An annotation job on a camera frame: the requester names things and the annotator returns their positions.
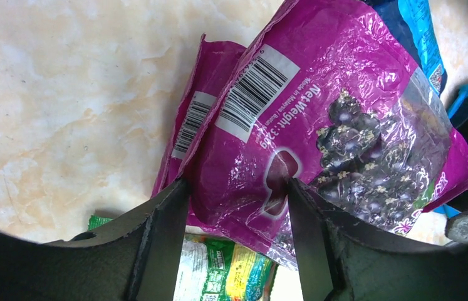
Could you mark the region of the green candy bag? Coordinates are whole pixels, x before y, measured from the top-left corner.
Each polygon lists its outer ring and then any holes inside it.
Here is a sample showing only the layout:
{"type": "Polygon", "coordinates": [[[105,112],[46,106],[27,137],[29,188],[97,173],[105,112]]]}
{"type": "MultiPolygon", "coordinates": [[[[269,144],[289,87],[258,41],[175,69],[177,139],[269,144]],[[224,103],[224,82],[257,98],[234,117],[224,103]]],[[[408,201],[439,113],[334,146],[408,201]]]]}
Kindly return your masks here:
{"type": "Polygon", "coordinates": [[[276,264],[233,241],[186,234],[174,300],[269,300],[276,264]]]}

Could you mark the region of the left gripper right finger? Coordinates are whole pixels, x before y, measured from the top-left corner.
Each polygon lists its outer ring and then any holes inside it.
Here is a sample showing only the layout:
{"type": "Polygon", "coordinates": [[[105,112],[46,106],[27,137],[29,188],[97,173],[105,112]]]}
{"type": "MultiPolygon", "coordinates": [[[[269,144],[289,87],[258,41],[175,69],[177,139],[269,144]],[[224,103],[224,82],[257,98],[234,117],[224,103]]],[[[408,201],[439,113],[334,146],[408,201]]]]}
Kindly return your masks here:
{"type": "Polygon", "coordinates": [[[437,246],[372,226],[288,183],[305,300],[468,300],[468,243],[437,246]]]}

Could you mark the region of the purple grape candy bag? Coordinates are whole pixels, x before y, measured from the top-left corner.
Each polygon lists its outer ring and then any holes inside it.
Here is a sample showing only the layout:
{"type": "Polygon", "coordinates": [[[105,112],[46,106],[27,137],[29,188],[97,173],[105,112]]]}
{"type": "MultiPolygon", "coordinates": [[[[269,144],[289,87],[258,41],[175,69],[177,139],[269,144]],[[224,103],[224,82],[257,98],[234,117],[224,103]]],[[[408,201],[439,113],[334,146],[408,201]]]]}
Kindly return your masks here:
{"type": "Polygon", "coordinates": [[[468,176],[437,86],[381,11],[422,1],[285,1],[244,52],[183,163],[197,219],[296,268],[286,186],[299,179],[406,235],[468,176]]]}
{"type": "Polygon", "coordinates": [[[195,65],[179,103],[152,195],[176,179],[189,147],[246,47],[232,41],[206,41],[203,34],[195,65]]]}

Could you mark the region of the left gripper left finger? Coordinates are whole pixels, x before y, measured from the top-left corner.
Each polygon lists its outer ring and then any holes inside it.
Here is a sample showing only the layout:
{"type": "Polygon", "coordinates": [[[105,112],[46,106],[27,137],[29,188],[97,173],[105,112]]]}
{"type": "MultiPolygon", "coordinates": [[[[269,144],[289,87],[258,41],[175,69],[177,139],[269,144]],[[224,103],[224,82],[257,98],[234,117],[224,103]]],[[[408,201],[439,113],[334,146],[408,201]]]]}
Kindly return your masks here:
{"type": "Polygon", "coordinates": [[[0,232],[0,300],[172,300],[188,212],[179,179],[69,241],[0,232]]]}

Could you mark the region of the blue mint candy bag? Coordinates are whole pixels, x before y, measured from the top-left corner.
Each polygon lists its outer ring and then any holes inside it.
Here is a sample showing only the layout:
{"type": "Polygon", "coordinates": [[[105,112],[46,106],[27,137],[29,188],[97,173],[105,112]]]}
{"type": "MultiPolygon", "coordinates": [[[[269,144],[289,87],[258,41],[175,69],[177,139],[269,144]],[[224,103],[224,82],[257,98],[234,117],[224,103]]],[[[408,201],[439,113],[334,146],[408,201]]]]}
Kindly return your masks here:
{"type": "Polygon", "coordinates": [[[447,82],[427,0],[365,1],[383,19],[396,40],[421,67],[436,94],[447,82]]]}

